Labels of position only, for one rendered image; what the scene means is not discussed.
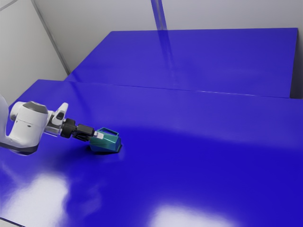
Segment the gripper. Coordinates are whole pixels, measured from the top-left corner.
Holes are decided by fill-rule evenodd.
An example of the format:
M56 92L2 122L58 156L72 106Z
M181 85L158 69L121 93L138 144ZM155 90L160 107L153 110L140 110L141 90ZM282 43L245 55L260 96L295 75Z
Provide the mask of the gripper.
M83 124L76 126L76 122L70 118L67 118L64 121L60 136L67 139L72 136L73 138L79 140L89 140L90 138L97 138L102 140L104 138L103 133L95 131L92 127Z

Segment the teal faceted mug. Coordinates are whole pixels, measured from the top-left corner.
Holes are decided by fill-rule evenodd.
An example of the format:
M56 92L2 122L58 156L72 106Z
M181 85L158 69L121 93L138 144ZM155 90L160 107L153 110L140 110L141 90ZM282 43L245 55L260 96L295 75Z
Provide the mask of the teal faceted mug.
M89 140L90 148L93 152L118 153L122 147L119 133L108 128L96 130L96 136Z

